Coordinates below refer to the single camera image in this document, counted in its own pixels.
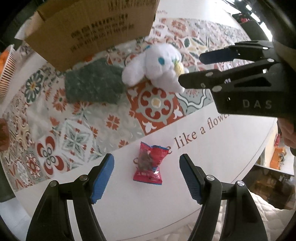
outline plush toy ear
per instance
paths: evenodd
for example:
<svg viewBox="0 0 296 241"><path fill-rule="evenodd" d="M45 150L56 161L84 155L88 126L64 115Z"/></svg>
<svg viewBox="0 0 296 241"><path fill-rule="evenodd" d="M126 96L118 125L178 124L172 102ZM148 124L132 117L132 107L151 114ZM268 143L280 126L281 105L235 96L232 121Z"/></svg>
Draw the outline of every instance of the plush toy ear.
<svg viewBox="0 0 296 241"><path fill-rule="evenodd" d="M145 58L146 53L143 52L133 58L122 72L122 82L131 87L138 84L145 76Z"/></svg>

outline plastic basket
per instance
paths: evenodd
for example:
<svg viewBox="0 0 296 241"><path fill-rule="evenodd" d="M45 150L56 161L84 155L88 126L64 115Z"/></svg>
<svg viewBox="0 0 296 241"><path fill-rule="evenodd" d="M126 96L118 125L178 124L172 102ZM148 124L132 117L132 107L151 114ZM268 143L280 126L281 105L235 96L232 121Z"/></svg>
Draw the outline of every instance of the plastic basket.
<svg viewBox="0 0 296 241"><path fill-rule="evenodd" d="M4 65L3 72L0 75L0 100L5 97L10 80L12 79L16 69L15 50L13 47L14 45L9 45L5 49L9 51L9 54Z"/></svg>

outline finger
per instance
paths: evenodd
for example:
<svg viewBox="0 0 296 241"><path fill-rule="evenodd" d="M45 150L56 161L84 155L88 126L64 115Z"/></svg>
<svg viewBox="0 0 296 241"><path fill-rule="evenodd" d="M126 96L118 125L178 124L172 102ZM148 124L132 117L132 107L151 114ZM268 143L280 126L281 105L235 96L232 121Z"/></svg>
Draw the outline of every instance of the finger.
<svg viewBox="0 0 296 241"><path fill-rule="evenodd" d="M279 118L279 126L282 129L286 129L289 134L294 133L294 125L287 119Z"/></svg>
<svg viewBox="0 0 296 241"><path fill-rule="evenodd" d="M290 140L292 143L296 143L296 133L289 134L285 129L282 130L283 138Z"/></svg>
<svg viewBox="0 0 296 241"><path fill-rule="evenodd" d="M293 149L296 149L296 143L292 142L291 140L284 138L284 143L286 146L292 147Z"/></svg>

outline patterned tablecloth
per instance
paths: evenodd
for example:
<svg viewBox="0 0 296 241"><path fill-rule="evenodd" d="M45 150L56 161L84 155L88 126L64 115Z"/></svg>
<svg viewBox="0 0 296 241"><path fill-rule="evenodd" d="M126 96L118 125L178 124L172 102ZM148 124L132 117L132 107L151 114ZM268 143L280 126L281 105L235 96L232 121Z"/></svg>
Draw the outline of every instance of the patterned tablecloth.
<svg viewBox="0 0 296 241"><path fill-rule="evenodd" d="M101 52L109 64L124 67L147 45L170 43L192 71L225 70L245 61L203 65L199 55L249 40L239 29L194 19L156 19L148 37ZM78 102L65 97L63 73L44 65L26 81L4 112L10 128L10 148L0 153L14 191L95 161L97 158L186 118L213 102L209 90L166 93L149 80L128 89L117 105Z"/></svg>

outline gray sponge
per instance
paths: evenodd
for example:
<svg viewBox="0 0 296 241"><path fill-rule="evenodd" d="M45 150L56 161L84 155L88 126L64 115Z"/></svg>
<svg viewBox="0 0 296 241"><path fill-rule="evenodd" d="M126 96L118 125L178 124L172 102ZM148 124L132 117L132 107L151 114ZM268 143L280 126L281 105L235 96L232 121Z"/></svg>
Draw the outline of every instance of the gray sponge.
<svg viewBox="0 0 296 241"><path fill-rule="evenodd" d="M123 69L98 59L78 70L66 72L65 89L69 103L78 101L116 104L126 90Z"/></svg>

